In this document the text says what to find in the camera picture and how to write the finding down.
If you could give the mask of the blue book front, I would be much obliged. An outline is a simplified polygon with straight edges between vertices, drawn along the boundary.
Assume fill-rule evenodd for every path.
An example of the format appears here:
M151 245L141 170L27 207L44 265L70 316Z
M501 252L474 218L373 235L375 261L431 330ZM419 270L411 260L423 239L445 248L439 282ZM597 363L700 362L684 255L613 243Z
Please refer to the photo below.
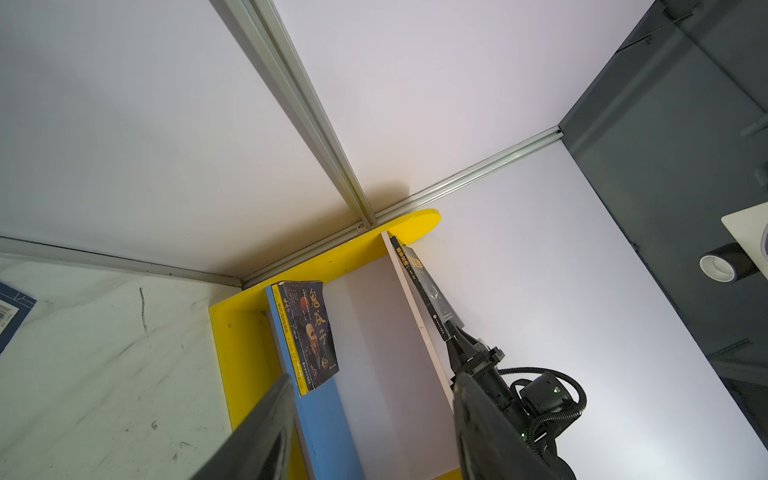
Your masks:
M4 283L0 285L0 297L0 352L3 352L26 317L35 307L37 300Z

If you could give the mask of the black book yellow title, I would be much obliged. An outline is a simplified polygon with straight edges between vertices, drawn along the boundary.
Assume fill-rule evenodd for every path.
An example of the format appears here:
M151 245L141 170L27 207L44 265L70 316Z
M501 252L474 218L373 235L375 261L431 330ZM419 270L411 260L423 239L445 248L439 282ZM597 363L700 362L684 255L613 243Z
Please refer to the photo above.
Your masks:
M402 243L395 235L390 236L390 243L422 299L440 337L443 341L448 342L456 336L457 329L462 328L464 323L416 252Z

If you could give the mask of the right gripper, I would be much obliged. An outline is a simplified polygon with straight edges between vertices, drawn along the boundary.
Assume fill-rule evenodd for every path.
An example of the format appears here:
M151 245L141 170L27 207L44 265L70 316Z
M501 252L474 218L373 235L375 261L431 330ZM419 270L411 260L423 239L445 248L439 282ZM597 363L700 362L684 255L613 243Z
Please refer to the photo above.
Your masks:
M458 376L467 374L485 391L492 402L522 436L522 440L546 462L558 459L558 413L531 418L521 401L519 390L546 371L558 377L554 370L540 367L498 369L503 358L498 348L488 348L466 334L452 321L445 323L449 363Z

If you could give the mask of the yellow cartoon cover book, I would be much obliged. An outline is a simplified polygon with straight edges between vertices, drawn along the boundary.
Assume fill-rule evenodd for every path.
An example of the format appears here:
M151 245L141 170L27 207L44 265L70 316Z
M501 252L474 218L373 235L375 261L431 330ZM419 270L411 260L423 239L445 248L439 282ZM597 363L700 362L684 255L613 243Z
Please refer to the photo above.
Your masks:
M286 310L286 306L280 292L278 284L271 286L272 294L277 306L278 316L281 322L281 328L285 337L286 346L289 352L290 362L294 370L296 377L297 388L300 396L304 396L309 392L307 381L304 375L304 369L302 367L301 358L296 348L295 339L293 336L292 325Z

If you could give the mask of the purple old man book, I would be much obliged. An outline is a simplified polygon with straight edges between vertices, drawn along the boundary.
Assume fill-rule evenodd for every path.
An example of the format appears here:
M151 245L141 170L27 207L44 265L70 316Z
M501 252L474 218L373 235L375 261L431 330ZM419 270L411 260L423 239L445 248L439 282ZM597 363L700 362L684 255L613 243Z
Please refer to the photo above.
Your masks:
M323 283L284 281L278 285L310 393L339 371Z

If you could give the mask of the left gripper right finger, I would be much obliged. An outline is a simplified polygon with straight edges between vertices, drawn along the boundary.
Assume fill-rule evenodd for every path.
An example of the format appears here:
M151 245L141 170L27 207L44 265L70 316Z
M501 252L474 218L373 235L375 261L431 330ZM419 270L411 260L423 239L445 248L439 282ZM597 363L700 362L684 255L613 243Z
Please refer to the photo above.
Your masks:
M454 424L465 479L554 479L502 412L469 375L454 384Z

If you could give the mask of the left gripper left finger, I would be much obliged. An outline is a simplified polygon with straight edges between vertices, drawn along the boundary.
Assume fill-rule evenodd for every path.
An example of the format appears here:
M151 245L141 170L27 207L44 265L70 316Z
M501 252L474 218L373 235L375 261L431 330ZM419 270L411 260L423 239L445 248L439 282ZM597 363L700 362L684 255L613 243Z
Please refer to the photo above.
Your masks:
M284 374L192 478L287 478L295 417L293 381Z

